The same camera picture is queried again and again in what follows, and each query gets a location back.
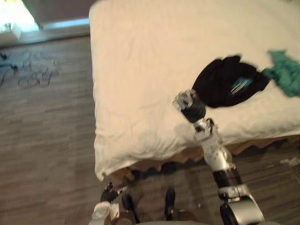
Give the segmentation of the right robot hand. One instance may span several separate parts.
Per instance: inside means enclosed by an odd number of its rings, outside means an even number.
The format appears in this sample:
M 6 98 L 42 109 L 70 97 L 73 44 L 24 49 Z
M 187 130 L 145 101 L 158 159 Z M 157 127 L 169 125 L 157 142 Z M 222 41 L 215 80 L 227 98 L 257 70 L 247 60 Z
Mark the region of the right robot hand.
M 190 123 L 195 123 L 205 117 L 206 105 L 195 90 L 180 92 L 172 104 Z

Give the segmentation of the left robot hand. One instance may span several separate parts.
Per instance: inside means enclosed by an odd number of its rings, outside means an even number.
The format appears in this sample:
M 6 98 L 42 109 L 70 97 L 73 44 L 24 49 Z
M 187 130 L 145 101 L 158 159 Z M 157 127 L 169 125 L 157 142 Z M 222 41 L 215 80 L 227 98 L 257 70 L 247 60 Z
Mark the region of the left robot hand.
M 121 193 L 125 192 L 126 190 L 126 186 L 115 189 L 113 183 L 109 182 L 101 194 L 100 202 L 112 203 Z

